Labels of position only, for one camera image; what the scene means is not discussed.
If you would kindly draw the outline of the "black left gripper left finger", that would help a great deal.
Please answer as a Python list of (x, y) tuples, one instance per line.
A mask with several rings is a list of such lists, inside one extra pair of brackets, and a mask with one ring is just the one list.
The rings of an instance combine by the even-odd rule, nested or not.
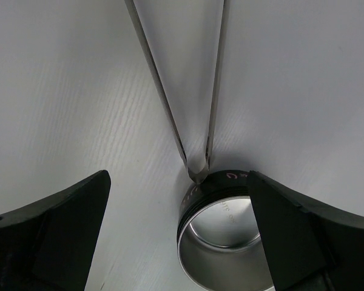
[(100, 170), (0, 214), (0, 290), (84, 290), (109, 193)]

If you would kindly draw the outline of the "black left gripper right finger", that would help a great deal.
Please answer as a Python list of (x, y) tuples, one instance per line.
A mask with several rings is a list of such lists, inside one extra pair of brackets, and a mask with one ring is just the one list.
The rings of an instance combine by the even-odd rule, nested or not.
[(259, 172), (246, 183), (275, 290), (364, 290), (364, 216)]

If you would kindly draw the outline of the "black round steel lunch box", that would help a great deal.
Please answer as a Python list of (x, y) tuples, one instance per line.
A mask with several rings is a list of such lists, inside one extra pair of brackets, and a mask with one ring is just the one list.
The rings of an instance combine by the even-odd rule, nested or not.
[(222, 170), (187, 190), (180, 205), (177, 255), (205, 290), (274, 286), (248, 193), (248, 173)]

